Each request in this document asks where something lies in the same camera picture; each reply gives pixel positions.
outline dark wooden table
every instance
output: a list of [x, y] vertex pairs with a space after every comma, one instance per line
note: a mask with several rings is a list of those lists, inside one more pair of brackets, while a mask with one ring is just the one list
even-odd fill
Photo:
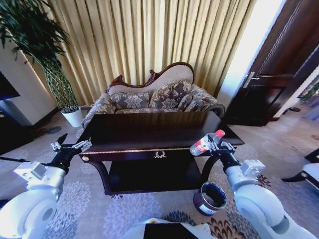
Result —
[[[99, 171], [106, 195], [198, 189], [215, 159], [200, 173], [189, 148], [218, 129], [244, 144], [213, 112], [95, 115], [78, 140], [93, 145], [80, 157]], [[112, 161], [110, 173], [103, 161]]]

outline television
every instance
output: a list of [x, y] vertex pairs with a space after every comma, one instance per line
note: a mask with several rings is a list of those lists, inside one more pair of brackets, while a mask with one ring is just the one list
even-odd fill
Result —
[[0, 101], [20, 96], [7, 78], [0, 71]]

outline sofa armrest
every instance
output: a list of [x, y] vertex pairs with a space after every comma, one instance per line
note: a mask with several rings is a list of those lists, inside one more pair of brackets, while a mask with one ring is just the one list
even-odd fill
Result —
[[206, 90], [196, 85], [193, 85], [191, 92], [195, 96], [201, 96], [201, 99], [204, 102], [204, 106], [201, 109], [201, 111], [213, 111], [220, 118], [222, 118], [225, 115], [226, 107], [220, 102], [218, 102], [215, 97], [207, 93]]
[[114, 114], [116, 111], [115, 104], [107, 93], [103, 93], [90, 109], [88, 114], [82, 120], [82, 127], [85, 129], [94, 115]]

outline bottle label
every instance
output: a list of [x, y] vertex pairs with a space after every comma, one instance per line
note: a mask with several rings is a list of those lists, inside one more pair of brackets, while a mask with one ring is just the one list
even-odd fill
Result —
[[201, 152], [206, 152], [208, 150], [208, 146], [205, 144], [204, 138], [201, 138], [199, 141], [196, 142], [196, 147]]
[[214, 213], [216, 213], [217, 211], [211, 210], [208, 207], [206, 207], [204, 204], [202, 204], [199, 209], [202, 210], [202, 212], [209, 214], [209, 215], [213, 215]]

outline red bottle cap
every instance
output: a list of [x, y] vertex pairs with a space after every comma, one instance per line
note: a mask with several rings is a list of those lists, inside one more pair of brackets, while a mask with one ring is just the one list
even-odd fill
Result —
[[219, 129], [218, 131], [216, 131], [215, 133], [218, 137], [222, 138], [225, 135], [225, 132], [221, 129]]

